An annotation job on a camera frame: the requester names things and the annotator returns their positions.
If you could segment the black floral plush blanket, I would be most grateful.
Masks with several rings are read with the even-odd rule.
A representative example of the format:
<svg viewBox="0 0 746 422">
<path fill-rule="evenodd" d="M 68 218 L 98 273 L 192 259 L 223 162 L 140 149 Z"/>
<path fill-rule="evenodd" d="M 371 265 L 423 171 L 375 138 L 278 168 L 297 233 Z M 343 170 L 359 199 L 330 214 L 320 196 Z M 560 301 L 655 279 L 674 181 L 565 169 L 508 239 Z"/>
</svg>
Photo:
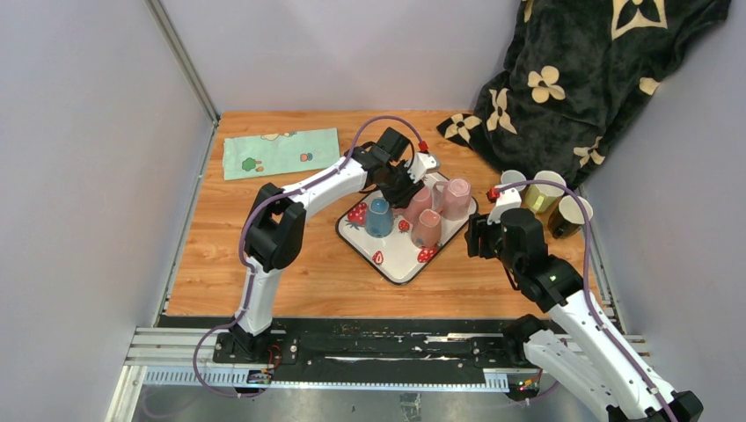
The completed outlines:
<svg viewBox="0 0 746 422">
<path fill-rule="evenodd" d="M 524 1 L 501 71 L 437 127 L 497 171 L 580 186 L 727 1 Z"/>
</svg>

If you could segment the black glossy mug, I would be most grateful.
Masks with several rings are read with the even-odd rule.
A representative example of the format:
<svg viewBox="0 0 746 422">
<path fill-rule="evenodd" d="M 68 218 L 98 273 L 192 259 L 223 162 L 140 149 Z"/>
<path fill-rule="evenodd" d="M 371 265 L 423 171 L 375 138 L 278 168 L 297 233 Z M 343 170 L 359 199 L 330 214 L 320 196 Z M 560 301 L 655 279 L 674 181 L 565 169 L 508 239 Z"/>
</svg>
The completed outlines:
<svg viewBox="0 0 746 422">
<path fill-rule="evenodd" d="M 568 195 L 563 197 L 558 206 L 552 211 L 547 221 L 547 228 L 554 239 L 564 239 L 576 233 L 584 224 L 587 216 L 594 216 L 594 209 L 584 198 L 578 198 L 580 204 L 574 197 Z"/>
</svg>

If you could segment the dusty pink faceted mug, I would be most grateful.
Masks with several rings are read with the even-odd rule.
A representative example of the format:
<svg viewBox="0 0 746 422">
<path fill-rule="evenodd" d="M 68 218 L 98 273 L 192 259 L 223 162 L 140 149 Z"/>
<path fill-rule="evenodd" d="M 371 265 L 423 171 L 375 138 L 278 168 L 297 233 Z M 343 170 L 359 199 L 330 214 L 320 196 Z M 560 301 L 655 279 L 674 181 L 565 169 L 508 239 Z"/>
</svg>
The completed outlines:
<svg viewBox="0 0 746 422">
<path fill-rule="evenodd" d="M 421 249 L 434 248 L 442 235 L 442 217 L 435 210 L 426 208 L 413 224 L 412 243 Z"/>
</svg>

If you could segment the strawberry print white tray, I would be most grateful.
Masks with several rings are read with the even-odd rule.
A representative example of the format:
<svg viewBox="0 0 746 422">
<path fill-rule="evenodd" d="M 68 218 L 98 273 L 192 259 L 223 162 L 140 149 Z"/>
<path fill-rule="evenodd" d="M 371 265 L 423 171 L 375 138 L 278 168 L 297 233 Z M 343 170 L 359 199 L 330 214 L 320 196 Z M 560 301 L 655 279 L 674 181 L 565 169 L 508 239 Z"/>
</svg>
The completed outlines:
<svg viewBox="0 0 746 422">
<path fill-rule="evenodd" d="M 432 186 L 438 181 L 450 179 L 441 173 L 428 174 L 424 186 Z M 355 203 L 337 221 L 337 235 L 360 257 L 370 264 L 384 279 L 392 284 L 405 285 L 417 277 L 438 255 L 440 250 L 454 240 L 466 225 L 468 217 L 478 210 L 478 203 L 472 197 L 469 214 L 461 220 L 450 221 L 442 218 L 442 235 L 434 248 L 421 249 L 411 240 L 413 224 L 406 221 L 401 213 L 404 208 L 391 208 L 394 215 L 392 233 L 384 238 L 369 236 L 364 228 L 368 206 L 375 198 L 383 198 L 379 191 L 368 194 Z"/>
</svg>

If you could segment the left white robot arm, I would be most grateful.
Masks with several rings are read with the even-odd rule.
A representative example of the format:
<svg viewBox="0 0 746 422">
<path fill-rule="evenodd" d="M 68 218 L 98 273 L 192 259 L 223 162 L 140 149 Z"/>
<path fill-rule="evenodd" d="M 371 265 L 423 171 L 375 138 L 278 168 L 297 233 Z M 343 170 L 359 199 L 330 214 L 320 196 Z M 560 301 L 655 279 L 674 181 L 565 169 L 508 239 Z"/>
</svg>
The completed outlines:
<svg viewBox="0 0 746 422">
<path fill-rule="evenodd" d="M 245 361 L 258 363 L 268 355 L 279 281 L 302 250 L 306 223 L 315 214 L 370 186 L 391 207 L 405 208 L 423 188 L 426 175 L 438 170 L 439 161 L 426 149 L 402 159 L 411 145 L 388 127 L 377 141 L 353 144 L 331 166 L 305 180 L 259 189 L 239 238 L 238 255 L 246 269 L 243 296 L 224 327 Z"/>
</svg>

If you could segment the blue dotted mug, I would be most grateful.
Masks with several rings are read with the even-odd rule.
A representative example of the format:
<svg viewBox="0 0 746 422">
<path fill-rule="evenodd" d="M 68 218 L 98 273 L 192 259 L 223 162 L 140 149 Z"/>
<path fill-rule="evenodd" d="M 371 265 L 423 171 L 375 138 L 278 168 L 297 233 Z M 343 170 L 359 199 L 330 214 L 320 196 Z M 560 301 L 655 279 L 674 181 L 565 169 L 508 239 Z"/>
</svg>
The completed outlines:
<svg viewBox="0 0 746 422">
<path fill-rule="evenodd" d="M 393 230 L 394 215 L 389 203 L 383 198 L 375 198 L 368 206 L 364 228 L 369 236 L 384 238 Z"/>
</svg>

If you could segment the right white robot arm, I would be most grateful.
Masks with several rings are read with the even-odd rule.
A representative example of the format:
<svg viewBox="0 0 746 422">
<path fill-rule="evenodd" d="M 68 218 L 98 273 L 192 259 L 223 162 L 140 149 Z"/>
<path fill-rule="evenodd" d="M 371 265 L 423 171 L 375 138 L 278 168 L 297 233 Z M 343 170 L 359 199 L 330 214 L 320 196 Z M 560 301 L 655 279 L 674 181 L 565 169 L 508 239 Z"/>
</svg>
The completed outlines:
<svg viewBox="0 0 746 422">
<path fill-rule="evenodd" d="M 548 251 L 542 223 L 524 208 L 505 211 L 498 222 L 469 217 L 465 233 L 471 257 L 497 258 L 514 288 L 546 313 L 577 344 L 570 350 L 533 315 L 503 332 L 502 354 L 514 367 L 548 371 L 600 421 L 697 421 L 704 406 L 691 391 L 663 380 L 621 335 L 582 276 Z"/>
</svg>

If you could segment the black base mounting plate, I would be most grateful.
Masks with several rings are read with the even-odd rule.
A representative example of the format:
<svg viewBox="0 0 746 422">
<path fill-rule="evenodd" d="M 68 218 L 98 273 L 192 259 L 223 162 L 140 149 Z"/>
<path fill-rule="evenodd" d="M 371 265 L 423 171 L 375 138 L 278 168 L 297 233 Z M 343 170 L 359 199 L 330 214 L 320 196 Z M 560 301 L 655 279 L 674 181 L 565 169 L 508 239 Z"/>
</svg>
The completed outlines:
<svg viewBox="0 0 746 422">
<path fill-rule="evenodd" d="M 274 381 L 458 388 L 493 372 L 514 387 L 541 375 L 503 338 L 508 319 L 277 317 L 263 358 L 250 362 L 228 332 L 211 363 L 271 369 Z"/>
</svg>

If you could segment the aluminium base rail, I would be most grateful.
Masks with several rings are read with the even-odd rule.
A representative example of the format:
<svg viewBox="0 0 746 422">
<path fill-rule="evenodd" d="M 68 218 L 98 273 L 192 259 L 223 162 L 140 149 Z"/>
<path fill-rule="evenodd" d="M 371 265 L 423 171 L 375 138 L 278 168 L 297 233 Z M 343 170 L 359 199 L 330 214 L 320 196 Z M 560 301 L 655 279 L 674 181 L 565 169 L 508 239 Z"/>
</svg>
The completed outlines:
<svg viewBox="0 0 746 422">
<path fill-rule="evenodd" d="M 278 318 L 250 351 L 217 317 L 139 328 L 106 415 L 173 418 L 157 391 L 192 387 L 227 404 L 279 389 L 503 393 L 529 406 L 555 385 L 602 421 L 665 421 L 677 391 L 642 358 L 639 340 L 590 317 L 509 319 Z"/>
</svg>

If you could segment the aluminium frame post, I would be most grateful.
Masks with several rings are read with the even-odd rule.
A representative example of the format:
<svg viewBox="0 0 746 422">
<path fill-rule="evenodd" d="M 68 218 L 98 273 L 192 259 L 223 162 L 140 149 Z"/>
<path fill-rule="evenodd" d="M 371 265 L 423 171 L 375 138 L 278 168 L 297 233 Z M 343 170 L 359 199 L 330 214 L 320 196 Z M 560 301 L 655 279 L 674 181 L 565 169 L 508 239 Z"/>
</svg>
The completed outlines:
<svg viewBox="0 0 746 422">
<path fill-rule="evenodd" d="M 195 67 L 194 62 L 188 53 L 186 45 L 179 36 L 179 32 L 172 22 L 164 2 L 160 0 L 144 0 L 144 3 L 148 7 L 151 16 L 165 39 L 165 42 L 172 51 L 172 54 L 194 92 L 201 109 L 212 125 L 217 127 L 220 120 L 220 113 L 217 111 L 217 108 L 208 93 L 207 87 L 202 81 L 198 69 Z"/>
</svg>

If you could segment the yellow-green faceted mug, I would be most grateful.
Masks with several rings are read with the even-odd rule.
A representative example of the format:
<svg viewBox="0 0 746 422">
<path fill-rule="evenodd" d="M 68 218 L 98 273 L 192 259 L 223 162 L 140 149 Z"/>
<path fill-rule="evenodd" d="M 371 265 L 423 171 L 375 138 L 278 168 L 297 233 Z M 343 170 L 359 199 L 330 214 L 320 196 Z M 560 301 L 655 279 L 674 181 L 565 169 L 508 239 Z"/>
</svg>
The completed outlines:
<svg viewBox="0 0 746 422">
<path fill-rule="evenodd" d="M 531 184 L 527 187 L 524 205 L 531 212 L 542 214 L 565 194 L 563 187 L 567 186 L 567 182 L 557 172 L 548 170 L 537 172 L 534 180 L 550 181 L 559 185 L 557 187 L 547 184 Z"/>
</svg>

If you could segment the grey-blue small mug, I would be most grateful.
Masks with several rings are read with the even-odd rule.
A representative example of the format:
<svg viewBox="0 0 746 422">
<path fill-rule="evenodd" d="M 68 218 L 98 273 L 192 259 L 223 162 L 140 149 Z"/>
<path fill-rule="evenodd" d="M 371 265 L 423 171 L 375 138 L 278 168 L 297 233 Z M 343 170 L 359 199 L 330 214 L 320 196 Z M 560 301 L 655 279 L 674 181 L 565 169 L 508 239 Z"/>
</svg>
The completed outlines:
<svg viewBox="0 0 746 422">
<path fill-rule="evenodd" d="M 520 171 L 505 170 L 501 173 L 501 179 L 498 186 L 503 187 L 518 182 L 524 182 L 526 180 L 527 178 Z"/>
</svg>

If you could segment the mint green printed cloth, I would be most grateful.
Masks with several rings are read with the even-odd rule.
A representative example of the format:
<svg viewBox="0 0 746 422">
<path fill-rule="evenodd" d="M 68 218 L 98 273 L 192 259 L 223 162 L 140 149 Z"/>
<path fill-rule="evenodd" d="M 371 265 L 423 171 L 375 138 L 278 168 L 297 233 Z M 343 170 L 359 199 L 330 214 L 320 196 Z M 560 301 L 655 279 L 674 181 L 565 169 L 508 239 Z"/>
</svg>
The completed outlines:
<svg viewBox="0 0 746 422">
<path fill-rule="evenodd" d="M 223 143 L 223 179 L 323 170 L 339 159 L 335 128 L 232 137 Z"/>
</svg>

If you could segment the pink tall mug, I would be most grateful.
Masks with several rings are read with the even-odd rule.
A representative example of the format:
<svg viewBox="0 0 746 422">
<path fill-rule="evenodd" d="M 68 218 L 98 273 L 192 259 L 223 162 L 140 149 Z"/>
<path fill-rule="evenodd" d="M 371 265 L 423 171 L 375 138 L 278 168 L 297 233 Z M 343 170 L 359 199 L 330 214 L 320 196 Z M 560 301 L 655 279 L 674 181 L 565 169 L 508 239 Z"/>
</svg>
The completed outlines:
<svg viewBox="0 0 746 422">
<path fill-rule="evenodd" d="M 409 205 L 402 211 L 402 217 L 411 224 L 418 221 L 425 209 L 433 205 L 433 194 L 429 186 L 422 187 L 410 200 Z"/>
</svg>

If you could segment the light pink faceted mug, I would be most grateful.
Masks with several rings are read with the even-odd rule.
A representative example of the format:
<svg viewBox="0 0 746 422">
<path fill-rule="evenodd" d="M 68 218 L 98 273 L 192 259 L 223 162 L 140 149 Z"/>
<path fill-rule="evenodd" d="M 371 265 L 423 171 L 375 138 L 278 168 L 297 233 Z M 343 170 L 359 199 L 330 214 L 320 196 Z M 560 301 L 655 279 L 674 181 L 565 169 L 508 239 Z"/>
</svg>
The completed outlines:
<svg viewBox="0 0 746 422">
<path fill-rule="evenodd" d="M 450 221 L 464 219 L 469 214 L 472 186 L 463 178 L 438 181 L 432 186 L 434 205 L 442 218 Z"/>
</svg>

